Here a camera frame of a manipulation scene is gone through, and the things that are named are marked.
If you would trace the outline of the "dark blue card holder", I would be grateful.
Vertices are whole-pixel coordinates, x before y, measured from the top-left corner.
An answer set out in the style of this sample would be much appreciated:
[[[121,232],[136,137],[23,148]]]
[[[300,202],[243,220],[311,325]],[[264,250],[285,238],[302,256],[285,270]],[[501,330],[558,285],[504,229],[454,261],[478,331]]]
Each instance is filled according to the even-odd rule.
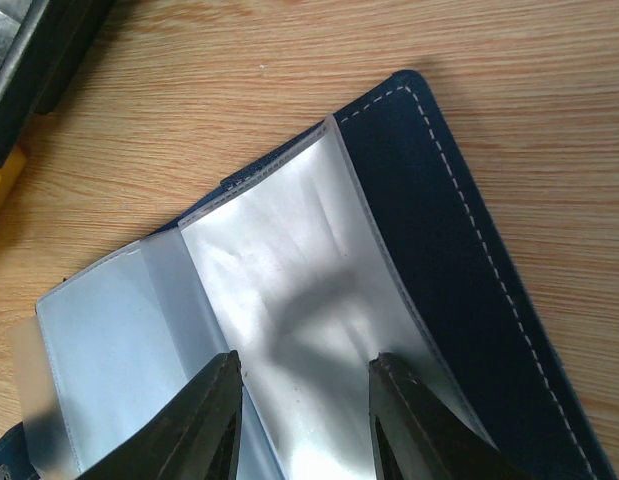
[[[378,479],[381,353],[530,479],[615,475],[410,70],[65,280],[10,336],[23,420],[0,479],[83,479],[232,350],[235,479]]]

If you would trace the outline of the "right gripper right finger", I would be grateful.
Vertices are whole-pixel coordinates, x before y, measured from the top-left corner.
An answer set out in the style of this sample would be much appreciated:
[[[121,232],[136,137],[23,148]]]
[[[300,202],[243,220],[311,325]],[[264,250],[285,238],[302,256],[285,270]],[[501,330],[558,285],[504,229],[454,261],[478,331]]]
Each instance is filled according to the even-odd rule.
[[[369,362],[369,417],[378,479],[530,479],[471,431],[393,353]]]

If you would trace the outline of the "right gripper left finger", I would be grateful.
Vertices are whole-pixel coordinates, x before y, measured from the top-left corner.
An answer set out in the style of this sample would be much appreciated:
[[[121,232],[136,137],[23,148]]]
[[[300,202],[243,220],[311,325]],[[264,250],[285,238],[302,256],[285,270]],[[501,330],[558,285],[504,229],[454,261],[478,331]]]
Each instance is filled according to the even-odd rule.
[[[235,479],[243,384],[238,352],[214,356],[135,435],[83,479]]]

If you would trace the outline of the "black bin with teal cards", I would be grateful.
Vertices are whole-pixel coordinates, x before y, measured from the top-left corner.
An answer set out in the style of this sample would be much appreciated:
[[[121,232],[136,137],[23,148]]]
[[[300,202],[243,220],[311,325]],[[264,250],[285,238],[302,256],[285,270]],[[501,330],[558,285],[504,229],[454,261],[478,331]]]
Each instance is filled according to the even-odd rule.
[[[113,5],[0,1],[0,168],[29,117],[56,108]]]

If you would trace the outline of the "yellow card bin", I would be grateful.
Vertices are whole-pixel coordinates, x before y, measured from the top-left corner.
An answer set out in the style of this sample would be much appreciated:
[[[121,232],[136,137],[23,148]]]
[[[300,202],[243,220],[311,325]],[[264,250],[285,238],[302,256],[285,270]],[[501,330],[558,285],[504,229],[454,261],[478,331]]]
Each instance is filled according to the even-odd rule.
[[[25,153],[18,145],[15,145],[6,158],[3,166],[0,167],[0,210],[4,206],[8,195],[13,190],[26,162],[27,157]]]

